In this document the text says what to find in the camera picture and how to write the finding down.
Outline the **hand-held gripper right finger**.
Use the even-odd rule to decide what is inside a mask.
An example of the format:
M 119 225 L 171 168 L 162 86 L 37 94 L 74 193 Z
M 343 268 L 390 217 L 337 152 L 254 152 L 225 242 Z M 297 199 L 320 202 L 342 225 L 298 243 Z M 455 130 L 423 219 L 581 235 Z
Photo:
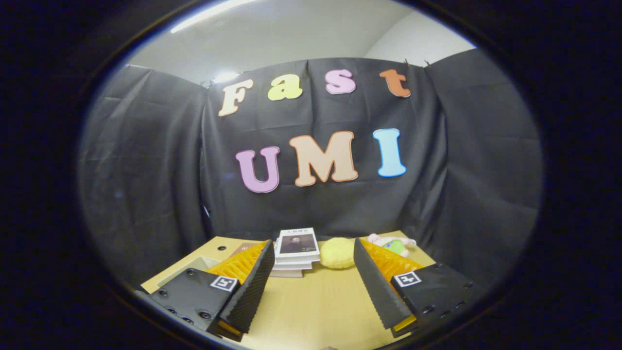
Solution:
M 394 337 L 447 329 L 480 299 L 480 286 L 446 264 L 422 266 L 360 238 L 353 258 L 383 327 Z

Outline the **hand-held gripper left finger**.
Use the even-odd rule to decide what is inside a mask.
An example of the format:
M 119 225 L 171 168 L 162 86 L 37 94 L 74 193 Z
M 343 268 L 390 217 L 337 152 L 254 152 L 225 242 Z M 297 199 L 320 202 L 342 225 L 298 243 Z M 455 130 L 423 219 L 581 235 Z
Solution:
M 263 241 L 206 270 L 187 267 L 147 299 L 190 327 L 241 341 L 249 333 L 275 262 Z

